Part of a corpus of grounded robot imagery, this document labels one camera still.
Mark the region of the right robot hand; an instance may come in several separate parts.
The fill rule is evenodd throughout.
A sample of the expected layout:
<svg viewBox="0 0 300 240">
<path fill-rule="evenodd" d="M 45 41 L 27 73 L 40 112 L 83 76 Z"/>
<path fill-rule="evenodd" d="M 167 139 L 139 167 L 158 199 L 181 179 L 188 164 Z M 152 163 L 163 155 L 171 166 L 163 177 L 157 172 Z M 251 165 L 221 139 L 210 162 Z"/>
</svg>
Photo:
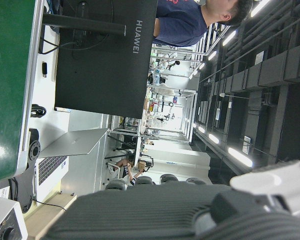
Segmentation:
<svg viewBox="0 0 300 240">
<path fill-rule="evenodd" d="M 45 240 L 300 240 L 300 160 L 257 168 L 229 185 L 163 175 L 111 182 L 79 197 Z"/>
</svg>

